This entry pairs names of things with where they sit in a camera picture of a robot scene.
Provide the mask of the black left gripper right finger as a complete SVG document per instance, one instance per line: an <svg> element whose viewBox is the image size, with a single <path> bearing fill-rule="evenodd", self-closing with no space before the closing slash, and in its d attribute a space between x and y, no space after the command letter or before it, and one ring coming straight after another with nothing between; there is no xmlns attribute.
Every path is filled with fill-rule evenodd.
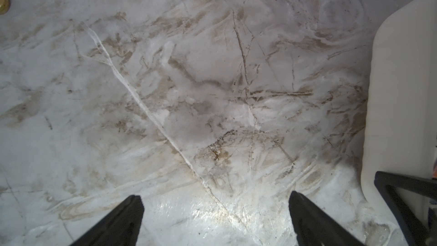
<svg viewBox="0 0 437 246"><path fill-rule="evenodd" d="M347 230L303 194L292 191L289 212L300 246L361 246Z"/></svg>

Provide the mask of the white plastic storage tray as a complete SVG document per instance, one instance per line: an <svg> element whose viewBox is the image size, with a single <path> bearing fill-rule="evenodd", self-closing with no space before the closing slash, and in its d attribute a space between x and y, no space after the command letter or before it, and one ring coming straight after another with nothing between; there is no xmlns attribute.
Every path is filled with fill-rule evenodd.
<svg viewBox="0 0 437 246"><path fill-rule="evenodd" d="M396 219L374 185L378 171L431 178L437 144L437 0L414 0L373 41L361 186Z"/></svg>

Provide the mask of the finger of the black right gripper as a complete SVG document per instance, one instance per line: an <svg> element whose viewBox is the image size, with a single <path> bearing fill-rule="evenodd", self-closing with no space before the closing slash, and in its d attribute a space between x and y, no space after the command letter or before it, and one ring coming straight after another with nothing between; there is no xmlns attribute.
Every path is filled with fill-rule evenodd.
<svg viewBox="0 0 437 246"><path fill-rule="evenodd" d="M435 246L437 244L437 228L428 230L396 192L397 189L404 189L436 199L436 180L378 171L375 174L374 185L397 220L408 245Z"/></svg>

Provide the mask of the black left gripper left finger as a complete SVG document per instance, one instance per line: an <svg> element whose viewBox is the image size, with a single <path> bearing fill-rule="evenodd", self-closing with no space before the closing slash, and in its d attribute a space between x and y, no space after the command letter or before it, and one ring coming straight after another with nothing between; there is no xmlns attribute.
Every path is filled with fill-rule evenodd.
<svg viewBox="0 0 437 246"><path fill-rule="evenodd" d="M73 246L135 246L140 233L144 206L131 195L107 216L72 243Z"/></svg>

